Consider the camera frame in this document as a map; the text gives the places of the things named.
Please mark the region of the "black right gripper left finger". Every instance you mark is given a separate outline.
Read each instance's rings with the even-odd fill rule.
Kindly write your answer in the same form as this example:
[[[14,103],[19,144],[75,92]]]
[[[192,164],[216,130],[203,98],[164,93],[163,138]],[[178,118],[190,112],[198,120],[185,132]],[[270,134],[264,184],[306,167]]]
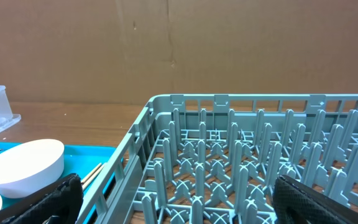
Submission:
[[[74,224],[82,204],[81,178],[71,173],[0,210],[0,224]]]

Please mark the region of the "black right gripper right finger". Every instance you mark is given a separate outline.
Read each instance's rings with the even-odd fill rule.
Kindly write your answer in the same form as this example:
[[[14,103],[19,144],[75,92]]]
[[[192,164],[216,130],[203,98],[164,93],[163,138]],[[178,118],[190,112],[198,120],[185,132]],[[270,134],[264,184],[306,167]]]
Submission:
[[[272,203],[279,224],[358,224],[357,212],[287,175],[276,178]]]

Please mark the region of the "wooden chopstick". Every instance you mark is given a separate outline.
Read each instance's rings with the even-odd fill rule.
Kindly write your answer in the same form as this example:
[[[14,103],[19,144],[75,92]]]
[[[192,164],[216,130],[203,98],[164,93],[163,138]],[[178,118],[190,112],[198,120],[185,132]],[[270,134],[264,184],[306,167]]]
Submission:
[[[82,180],[81,183],[84,184],[100,167],[102,163],[99,163],[96,167],[94,167]]]
[[[90,186],[90,184],[94,181],[95,178],[97,178],[99,173],[102,171],[104,166],[105,166],[105,163],[102,164],[101,167],[84,184],[81,184],[83,190],[86,190]]]

